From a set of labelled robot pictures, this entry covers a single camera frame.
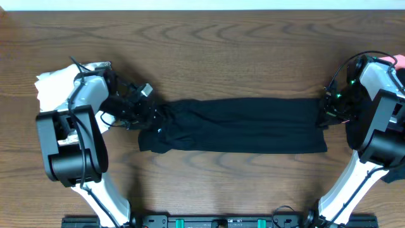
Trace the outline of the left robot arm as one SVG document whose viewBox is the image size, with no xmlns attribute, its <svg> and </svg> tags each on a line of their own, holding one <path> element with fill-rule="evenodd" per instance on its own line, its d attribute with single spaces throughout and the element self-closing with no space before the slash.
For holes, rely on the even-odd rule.
<svg viewBox="0 0 405 228">
<path fill-rule="evenodd" d="M 71 220 L 76 227 L 142 227 L 108 173 L 103 133 L 120 121 L 124 129 L 151 124 L 157 111 L 153 88 L 119 78 L 107 62 L 70 65 L 42 73 L 35 82 L 40 112 L 35 118 L 47 177 L 70 188 L 97 217 Z"/>
</svg>

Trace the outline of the black t-shirt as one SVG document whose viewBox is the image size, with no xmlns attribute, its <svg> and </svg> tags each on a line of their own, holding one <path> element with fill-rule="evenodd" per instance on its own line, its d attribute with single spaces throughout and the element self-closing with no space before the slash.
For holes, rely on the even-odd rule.
<svg viewBox="0 0 405 228">
<path fill-rule="evenodd" d="M 141 151 L 259 154 L 324 153 L 314 98 L 185 99 L 162 104 L 139 133 Z"/>
</svg>

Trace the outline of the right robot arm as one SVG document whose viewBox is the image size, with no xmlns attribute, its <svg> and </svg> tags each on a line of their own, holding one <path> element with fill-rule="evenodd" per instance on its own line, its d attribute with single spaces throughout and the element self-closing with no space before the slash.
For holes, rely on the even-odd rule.
<svg viewBox="0 0 405 228">
<path fill-rule="evenodd" d="M 371 227 L 371 218 L 352 217 L 355 207 L 379 180 L 404 178 L 404 56 L 365 51 L 339 68 L 347 85 L 339 90 L 332 77 L 316 124 L 344 124 L 352 155 L 304 227 Z"/>
</svg>

